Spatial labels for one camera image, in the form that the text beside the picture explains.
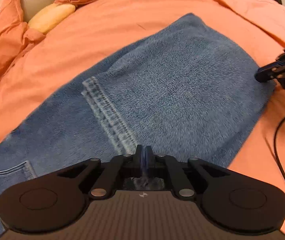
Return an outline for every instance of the pocket stitching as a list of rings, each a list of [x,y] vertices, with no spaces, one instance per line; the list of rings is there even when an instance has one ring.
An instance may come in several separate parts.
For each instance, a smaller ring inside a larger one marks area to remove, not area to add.
[[[102,91],[98,80],[95,77],[91,77],[83,81],[82,84],[85,87],[85,90],[82,91],[81,94],[91,107],[98,123],[106,132],[115,150],[119,155],[124,152],[134,154],[137,147],[136,139],[134,138],[132,131],[130,131],[124,120],[121,118],[119,112]]]
[[[11,172],[17,171],[20,167],[22,167],[24,173],[27,175],[27,178],[32,177],[31,179],[34,179],[37,177],[37,175],[36,175],[36,173],[35,173],[34,169],[32,168],[29,161],[24,161],[24,162],[12,167],[12,168],[0,171],[0,175],[6,175],[6,174],[9,174]]]

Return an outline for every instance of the denim fabric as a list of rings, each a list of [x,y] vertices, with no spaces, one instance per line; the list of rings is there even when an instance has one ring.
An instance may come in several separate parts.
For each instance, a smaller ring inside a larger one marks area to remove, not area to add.
[[[257,68],[185,15],[78,75],[10,133],[0,144],[0,194],[90,157],[133,154],[137,144],[227,167],[274,89],[255,81]]]

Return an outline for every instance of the orange duvet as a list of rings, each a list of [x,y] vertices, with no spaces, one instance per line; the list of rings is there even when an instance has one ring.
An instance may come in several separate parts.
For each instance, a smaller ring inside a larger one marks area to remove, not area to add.
[[[285,47],[285,7],[273,0],[97,0],[61,22],[0,79],[0,142],[57,88],[189,12],[236,42],[259,66]],[[285,90],[278,86],[229,168],[285,192],[272,150],[284,116]],[[277,148],[285,169],[285,124]]]

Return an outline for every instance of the denim hem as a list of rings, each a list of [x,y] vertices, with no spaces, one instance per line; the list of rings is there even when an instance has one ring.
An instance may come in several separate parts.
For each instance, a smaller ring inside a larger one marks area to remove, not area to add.
[[[97,79],[95,77],[88,78],[83,82],[83,85],[86,90],[82,91],[81,94],[87,100],[116,152],[119,155],[134,154],[137,141],[114,105],[101,90]]]

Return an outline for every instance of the jeans pocket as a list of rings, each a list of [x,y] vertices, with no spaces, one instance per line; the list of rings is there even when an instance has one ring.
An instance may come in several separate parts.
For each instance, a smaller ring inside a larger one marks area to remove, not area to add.
[[[12,185],[37,177],[29,161],[0,171],[0,194]]]

